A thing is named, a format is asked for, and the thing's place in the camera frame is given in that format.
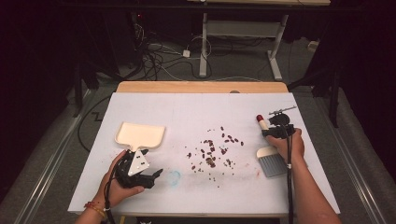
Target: cable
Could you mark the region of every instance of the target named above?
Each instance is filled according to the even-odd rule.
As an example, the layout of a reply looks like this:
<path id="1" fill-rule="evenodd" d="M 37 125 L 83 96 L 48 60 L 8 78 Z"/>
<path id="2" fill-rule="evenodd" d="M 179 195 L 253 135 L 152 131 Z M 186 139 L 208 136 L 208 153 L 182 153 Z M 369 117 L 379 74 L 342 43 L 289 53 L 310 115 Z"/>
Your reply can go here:
<path id="1" fill-rule="evenodd" d="M 82 139 L 81 139 L 80 131 L 81 131 L 82 123 L 84 122 L 85 118 L 87 118 L 87 116 L 88 116 L 89 114 L 91 114 L 91 112 L 93 111 L 94 108 L 96 108 L 96 107 L 97 107 L 99 104 L 101 104 L 104 100 L 110 99 L 110 98 L 111 98 L 111 95 L 109 95 L 109 96 L 103 98 L 103 99 L 100 100 L 98 103 L 96 103 L 93 107 L 91 107 L 91 108 L 88 110 L 88 112 L 84 115 L 84 117 L 82 118 L 81 123 L 78 125 L 78 129 L 77 129 L 78 141 L 79 141 L 79 143 L 81 144 L 81 146 L 82 146 L 87 152 L 91 152 L 91 151 L 88 149 L 88 147 L 86 147 L 86 146 L 84 145 L 84 143 L 82 142 Z"/>
<path id="2" fill-rule="evenodd" d="M 255 80 L 258 82 L 262 82 L 261 80 L 253 78 L 253 77 L 224 77 L 224 78 L 214 79 L 214 80 L 210 80 L 210 81 L 222 81 L 222 80 L 233 79 L 233 78 L 245 78 L 245 79 L 249 79 L 249 80 Z"/>
<path id="3" fill-rule="evenodd" d="M 196 39 L 198 39 L 198 38 L 201 38 L 201 39 L 203 39 L 204 41 L 206 41 L 206 43 L 208 43 L 209 44 L 209 53 L 207 53 L 206 54 L 206 57 L 207 56 L 209 56 L 210 55 L 210 53 L 212 52 L 212 45 L 210 44 L 210 42 L 209 42 L 209 40 L 208 39 L 206 39 L 206 38 L 204 38 L 203 36 L 201 36 L 201 35 L 198 35 L 198 36 L 196 36 L 195 38 L 193 38 L 191 41 L 190 41 L 190 44 L 192 44 L 192 41 L 194 41 L 194 40 L 196 40 Z"/>
<path id="4" fill-rule="evenodd" d="M 165 71 L 170 77 L 174 78 L 175 80 L 187 81 L 187 80 L 184 80 L 184 79 L 180 79 L 180 78 L 178 78 L 178 77 L 174 77 L 172 74 L 170 74 L 170 73 L 169 73 L 165 68 L 163 68 L 163 67 L 162 67 L 162 69 L 163 69 L 163 71 Z"/>
<path id="5" fill-rule="evenodd" d="M 143 27 L 141 26 L 141 25 L 139 25 L 139 24 L 134 24 L 134 26 L 137 26 L 137 27 L 139 27 L 140 29 L 139 29 L 139 31 L 138 31 L 138 33 L 137 33 L 137 37 L 136 37 L 136 40 L 139 40 L 140 39 L 140 44 L 137 46 L 138 48 L 143 44 L 143 39 L 145 38 L 145 30 L 143 29 Z"/>
<path id="6" fill-rule="evenodd" d="M 148 44 L 148 47 L 150 45 L 161 46 L 158 50 L 160 50 L 162 48 L 166 48 L 166 49 L 171 49 L 172 50 L 171 52 L 161 51 L 161 53 L 175 53 L 175 54 L 181 55 L 181 53 L 177 52 L 175 49 L 169 48 L 169 47 L 167 47 L 167 46 L 165 46 L 163 44 L 161 44 L 161 45 L 159 45 L 159 44 Z"/>
<path id="7" fill-rule="evenodd" d="M 288 173 L 287 173 L 287 182 L 288 182 L 288 201 L 289 201 L 289 224 L 293 223 L 294 218 L 294 208 L 293 208 L 293 195 L 291 189 L 291 141 L 292 136 L 288 136 L 288 132 L 286 131 L 286 127 L 280 123 L 280 127 L 282 128 L 283 133 L 286 136 L 287 146 L 288 146 Z"/>
<path id="8" fill-rule="evenodd" d="M 120 159 L 116 162 L 116 164 L 114 165 L 113 170 L 111 171 L 110 177 L 108 178 L 108 181 L 107 181 L 107 183 L 106 183 L 106 185 L 105 185 L 105 190 L 104 190 L 104 194 L 105 194 L 105 211 L 106 211 L 106 214 L 107 214 L 108 221 L 109 221 L 111 224 L 115 224 L 115 223 L 116 223 L 116 222 L 114 221 L 113 214 L 111 213 L 111 204 L 110 204 L 110 200 L 109 200 L 109 197 L 110 197 L 110 188 L 111 188 L 111 181 L 112 181 L 113 179 L 116 178 L 116 177 L 114 176 L 114 174 L 116 173 L 117 167 L 119 166 L 119 164 L 120 164 L 120 162 L 121 162 L 122 160 L 123 160 L 123 157 L 120 158 Z"/>
<path id="9" fill-rule="evenodd" d="M 252 43 L 246 44 L 246 43 L 243 43 L 243 42 L 251 41 L 252 39 L 230 38 L 229 36 L 225 36 L 224 38 L 221 38 L 221 37 L 213 36 L 213 35 L 209 35 L 208 37 L 211 37 L 211 38 L 223 41 L 223 42 L 227 42 L 229 44 L 229 46 L 216 45 L 216 44 L 213 43 L 214 42 L 213 40 L 210 40 L 211 43 L 212 43 L 212 54 L 214 54 L 215 56 L 220 56 L 220 57 L 226 56 L 228 54 L 231 54 L 234 49 L 244 49 L 244 48 L 247 48 L 247 47 L 257 47 L 265 39 L 265 38 L 262 38 L 262 37 L 257 37 L 257 38 L 253 39 Z M 214 53 L 214 49 L 218 48 L 218 47 L 220 47 L 220 48 L 221 47 L 224 47 L 224 48 L 229 47 L 230 49 L 226 53 L 216 54 L 216 53 Z"/>

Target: floor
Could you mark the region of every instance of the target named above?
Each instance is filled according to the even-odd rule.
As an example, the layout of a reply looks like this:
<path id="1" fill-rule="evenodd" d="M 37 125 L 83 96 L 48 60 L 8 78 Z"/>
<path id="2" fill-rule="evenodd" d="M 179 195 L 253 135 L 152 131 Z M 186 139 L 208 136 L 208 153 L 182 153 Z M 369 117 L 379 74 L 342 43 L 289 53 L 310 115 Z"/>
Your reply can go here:
<path id="1" fill-rule="evenodd" d="M 272 40 L 221 41 L 213 40 L 212 55 L 208 58 L 211 73 L 205 80 L 274 81 L 263 50 L 271 48 Z M 301 39 L 281 44 L 277 61 L 286 84 L 304 76 L 314 55 L 307 50 L 308 43 Z M 167 63 L 178 58 L 183 49 L 185 47 L 172 42 L 163 43 L 162 51 L 167 52 L 156 52 L 161 57 L 155 59 L 156 62 L 163 60 L 162 69 L 158 73 L 148 71 L 147 61 L 148 75 L 141 72 L 131 79 L 202 80 L 195 77 L 199 68 L 197 60 Z M 191 57 L 199 57 L 199 53 L 193 51 Z M 121 74 L 131 71 L 128 66 L 121 66 L 120 70 Z M 85 91 L 84 107 L 76 118 L 73 117 L 75 99 L 70 93 L 70 105 L 43 136 L 0 205 L 0 223 L 71 223 L 76 219 L 77 215 L 68 213 L 67 207 L 106 112 L 106 97 L 118 85 L 104 74 L 98 74 L 98 79 L 100 88 Z M 329 101 L 326 97 L 314 98 L 310 87 L 299 87 L 292 92 L 331 183 L 342 221 L 391 223 L 396 218 L 394 181 L 375 155 L 342 90 L 337 112 L 338 129 L 334 129 L 327 118 Z M 134 218 L 127 217 L 126 223 L 134 223 Z"/>

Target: wooden table edge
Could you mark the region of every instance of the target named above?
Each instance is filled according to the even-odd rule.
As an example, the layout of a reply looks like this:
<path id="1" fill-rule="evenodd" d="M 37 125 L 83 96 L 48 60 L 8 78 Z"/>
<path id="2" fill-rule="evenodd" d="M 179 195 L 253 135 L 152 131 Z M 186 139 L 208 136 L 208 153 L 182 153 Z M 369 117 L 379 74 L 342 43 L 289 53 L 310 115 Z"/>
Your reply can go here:
<path id="1" fill-rule="evenodd" d="M 155 93 L 284 93 L 283 82 L 123 81 L 117 92 Z"/>

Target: finger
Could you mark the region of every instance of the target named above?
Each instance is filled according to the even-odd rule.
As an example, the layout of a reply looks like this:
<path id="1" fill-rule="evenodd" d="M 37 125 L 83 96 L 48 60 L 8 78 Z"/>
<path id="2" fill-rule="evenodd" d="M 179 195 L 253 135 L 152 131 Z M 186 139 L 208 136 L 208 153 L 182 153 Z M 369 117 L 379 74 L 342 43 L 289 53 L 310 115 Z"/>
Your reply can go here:
<path id="1" fill-rule="evenodd" d="M 267 135 L 266 138 L 271 145 L 277 145 L 282 141 L 282 139 L 275 138 L 272 135 Z"/>
<path id="2" fill-rule="evenodd" d="M 299 135 L 301 135 L 301 133 L 303 132 L 301 129 L 299 129 L 299 128 L 296 128 L 296 129 L 294 129 L 296 132 L 295 133 L 297 133 L 297 134 L 299 134 Z"/>
<path id="3" fill-rule="evenodd" d="M 119 161 L 124 155 L 126 151 L 123 150 L 116 158 L 114 158 L 113 162 L 111 162 L 109 171 L 113 170 L 113 167 L 116 165 L 117 161 Z"/>
<path id="4" fill-rule="evenodd" d="M 145 188 L 143 188 L 142 186 L 136 186 L 131 189 L 128 189 L 126 191 L 126 194 L 127 194 L 127 197 L 131 197 L 131 196 L 134 196 L 134 195 L 141 193 L 143 191 L 145 191 Z"/>

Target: hand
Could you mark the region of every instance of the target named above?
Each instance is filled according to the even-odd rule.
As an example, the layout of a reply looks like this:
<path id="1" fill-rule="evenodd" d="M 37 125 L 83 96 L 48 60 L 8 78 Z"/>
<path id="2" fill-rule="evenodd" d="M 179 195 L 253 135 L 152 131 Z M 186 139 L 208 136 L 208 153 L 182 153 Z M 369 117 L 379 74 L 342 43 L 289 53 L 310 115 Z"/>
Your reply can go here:
<path id="1" fill-rule="evenodd" d="M 97 191 L 95 197 L 93 198 L 93 202 L 99 203 L 100 206 L 105 207 L 105 185 L 110 178 L 111 171 L 113 170 L 113 167 L 116 165 L 117 161 L 122 158 L 122 156 L 126 153 L 125 150 L 123 150 L 114 160 L 111 162 L 110 168 L 108 169 L 107 173 L 103 176 L 102 182 L 100 184 L 99 190 Z M 110 192 L 109 192 L 109 198 L 108 200 L 110 201 L 110 207 L 114 207 L 122 200 L 131 197 L 133 195 L 136 195 L 138 193 L 141 193 L 145 190 L 142 186 L 136 186 L 131 189 L 124 189 L 120 183 L 117 181 L 117 179 L 113 179 L 111 181 L 111 187 L 110 187 Z"/>
<path id="2" fill-rule="evenodd" d="M 291 159 L 302 159 L 304 157 L 304 141 L 301 137 L 301 129 L 295 129 L 295 133 L 292 135 L 292 140 L 290 141 L 291 146 Z M 288 142 L 286 139 L 274 138 L 268 135 L 267 141 L 269 144 L 277 148 L 279 154 L 283 157 L 285 161 L 288 160 Z"/>

